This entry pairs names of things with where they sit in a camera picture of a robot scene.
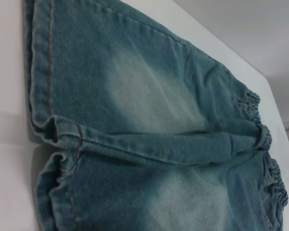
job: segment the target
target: denim shorts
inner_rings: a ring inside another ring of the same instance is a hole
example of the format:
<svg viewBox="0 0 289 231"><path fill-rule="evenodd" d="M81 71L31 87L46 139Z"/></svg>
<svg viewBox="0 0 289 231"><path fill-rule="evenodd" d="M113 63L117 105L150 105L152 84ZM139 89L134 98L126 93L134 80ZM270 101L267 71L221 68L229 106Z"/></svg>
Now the denim shorts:
<svg viewBox="0 0 289 231"><path fill-rule="evenodd" d="M53 153L43 231L281 231L259 96L117 0L25 1L26 95Z"/></svg>

